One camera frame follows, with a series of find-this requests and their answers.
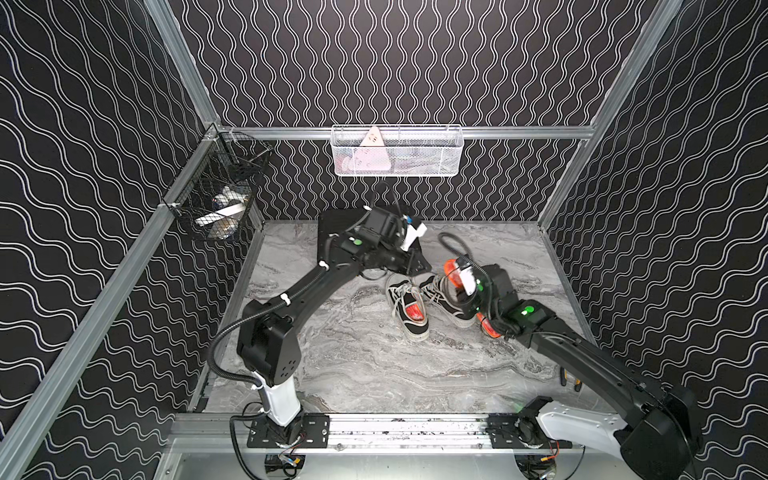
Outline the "black white sneaker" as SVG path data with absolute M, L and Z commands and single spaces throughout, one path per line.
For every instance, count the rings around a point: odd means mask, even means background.
M 427 273 L 416 277 L 415 281 L 429 319 L 449 321 L 462 329 L 475 325 L 475 316 L 464 312 L 457 297 L 457 290 L 445 275 Z
M 392 317 L 411 341 L 423 341 L 429 336 L 429 320 L 419 288 L 410 277 L 392 274 L 385 285 Z

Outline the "red patterned insole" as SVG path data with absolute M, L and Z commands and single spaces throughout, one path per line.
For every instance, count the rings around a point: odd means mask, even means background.
M 418 302 L 411 302 L 404 307 L 405 320 L 413 325 L 425 325 L 427 318 L 423 307 Z

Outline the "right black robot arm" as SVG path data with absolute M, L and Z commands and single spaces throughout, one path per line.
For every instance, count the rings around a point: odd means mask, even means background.
M 609 413 L 576 409 L 539 396 L 517 416 L 513 430 L 520 442 L 591 447 L 622 460 L 642 479 L 676 479 L 696 471 L 702 415 L 691 390 L 665 387 L 625 366 L 541 302 L 520 298 L 496 264 L 463 267 L 459 279 L 469 311 L 492 337 L 513 339 L 549 358 L 612 408 Z

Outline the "white insole orange edge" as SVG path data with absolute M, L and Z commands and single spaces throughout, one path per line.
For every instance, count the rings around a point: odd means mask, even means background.
M 441 287 L 449 312 L 462 328 L 468 328 L 476 323 L 485 334 L 491 338 L 501 337 L 490 324 L 489 319 L 482 313 L 479 293 L 481 282 L 475 277 L 469 261 L 466 259 L 451 259 L 444 264 L 445 281 Z

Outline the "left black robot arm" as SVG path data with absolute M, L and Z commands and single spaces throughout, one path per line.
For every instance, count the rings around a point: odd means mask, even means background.
M 428 272 L 431 266 L 419 244 L 426 231 L 421 219 L 391 206 L 321 213 L 313 269 L 266 303 L 247 306 L 214 338 L 207 357 L 210 371 L 259 391 L 268 431 L 278 445 L 292 445 L 300 436 L 302 406 L 293 375 L 302 359 L 302 327 L 366 270 L 406 277 Z

